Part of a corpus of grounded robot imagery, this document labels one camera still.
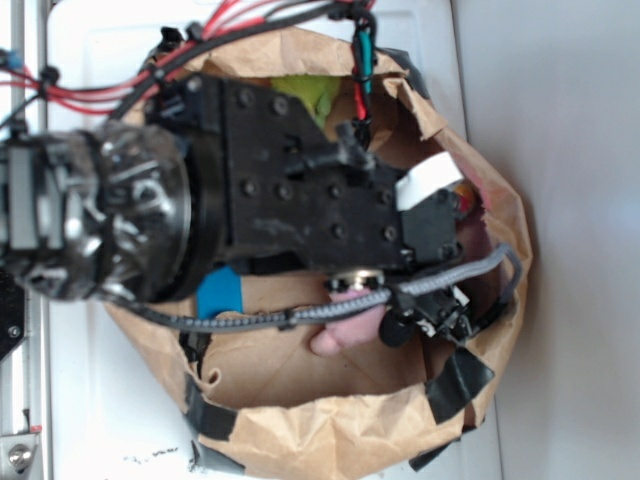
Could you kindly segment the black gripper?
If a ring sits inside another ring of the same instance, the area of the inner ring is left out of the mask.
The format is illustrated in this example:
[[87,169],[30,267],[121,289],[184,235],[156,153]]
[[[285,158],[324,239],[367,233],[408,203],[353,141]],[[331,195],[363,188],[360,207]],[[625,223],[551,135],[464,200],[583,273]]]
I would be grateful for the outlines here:
[[191,266],[410,274],[461,257],[449,152],[404,172],[348,124],[328,139],[295,97],[203,74],[161,91],[145,119],[175,136],[189,174]]

